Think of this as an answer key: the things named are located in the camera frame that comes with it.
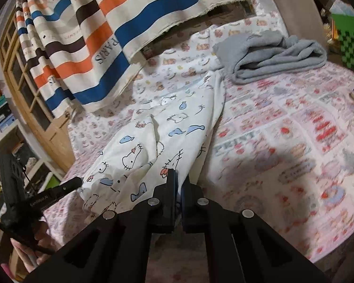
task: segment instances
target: gray blanket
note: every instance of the gray blanket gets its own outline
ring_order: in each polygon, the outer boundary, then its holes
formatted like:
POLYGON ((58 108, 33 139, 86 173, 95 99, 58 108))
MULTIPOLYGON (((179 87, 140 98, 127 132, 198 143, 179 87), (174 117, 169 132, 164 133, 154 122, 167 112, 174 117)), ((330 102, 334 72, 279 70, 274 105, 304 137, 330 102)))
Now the gray blanket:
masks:
POLYGON ((227 76, 247 84, 288 71, 322 67, 327 53, 315 40, 284 37, 279 31, 237 34, 213 47, 227 76))

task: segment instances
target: striped curtain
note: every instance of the striped curtain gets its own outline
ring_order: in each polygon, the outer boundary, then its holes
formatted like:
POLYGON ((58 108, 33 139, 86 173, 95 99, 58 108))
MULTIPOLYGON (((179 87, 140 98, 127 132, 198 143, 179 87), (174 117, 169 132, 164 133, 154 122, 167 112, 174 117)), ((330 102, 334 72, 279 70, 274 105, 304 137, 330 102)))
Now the striped curtain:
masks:
POLYGON ((141 69, 140 49, 172 26, 239 0, 17 0, 31 75, 55 117, 114 101, 141 69))

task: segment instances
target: bed sheet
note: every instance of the bed sheet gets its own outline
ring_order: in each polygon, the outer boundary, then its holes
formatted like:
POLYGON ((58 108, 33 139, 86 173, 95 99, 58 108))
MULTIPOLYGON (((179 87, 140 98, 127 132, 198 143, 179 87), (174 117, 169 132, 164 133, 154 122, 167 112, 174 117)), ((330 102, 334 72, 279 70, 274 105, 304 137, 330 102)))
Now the bed sheet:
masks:
MULTIPOLYGON (((278 28, 278 15, 212 25, 148 61, 112 105, 76 112, 69 125, 76 163, 65 179, 83 176, 122 126, 148 101, 200 80, 219 67, 211 47, 247 29, 278 28)), ((225 80, 226 101, 198 184, 223 207, 251 208, 312 262, 354 231, 354 73, 332 63, 245 86, 225 80), (242 180, 238 175, 245 175, 242 180)), ((45 212, 62 245, 83 228, 82 199, 71 193, 45 212)), ((148 282, 208 282, 201 235, 160 237, 148 282)))

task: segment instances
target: white garment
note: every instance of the white garment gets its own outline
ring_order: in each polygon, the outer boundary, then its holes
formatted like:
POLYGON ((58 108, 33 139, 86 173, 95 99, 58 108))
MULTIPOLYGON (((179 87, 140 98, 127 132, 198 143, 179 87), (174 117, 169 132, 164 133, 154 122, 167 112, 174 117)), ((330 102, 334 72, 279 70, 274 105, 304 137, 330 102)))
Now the white garment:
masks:
POLYGON ((178 172, 179 193, 188 173, 196 184, 223 109, 220 73, 207 72, 189 87, 189 93, 183 89, 157 104, 142 105, 85 174, 83 208, 95 216, 108 209, 128 211, 152 197, 155 186, 166 182, 169 168, 178 172))

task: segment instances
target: silver rivet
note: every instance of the silver rivet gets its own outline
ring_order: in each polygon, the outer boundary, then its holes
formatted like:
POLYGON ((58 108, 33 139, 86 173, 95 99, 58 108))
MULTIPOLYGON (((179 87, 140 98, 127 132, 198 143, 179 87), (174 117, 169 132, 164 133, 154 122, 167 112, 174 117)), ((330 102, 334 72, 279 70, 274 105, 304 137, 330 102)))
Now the silver rivet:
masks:
POLYGON ((159 204, 160 200, 157 198, 149 198, 148 199, 148 204, 151 206, 155 206, 157 204, 159 204))
POLYGON ((114 218, 114 216, 115 216, 114 211, 105 211, 102 214, 102 217, 105 218, 105 219, 111 219, 111 218, 114 218))
POLYGON ((250 209, 243 210, 242 214, 245 218, 252 218, 254 216, 254 212, 250 209))
POLYGON ((207 204, 208 204, 208 199, 206 199, 206 198, 199 198, 199 199, 197 200, 197 203, 198 203, 199 205, 207 205, 207 204))

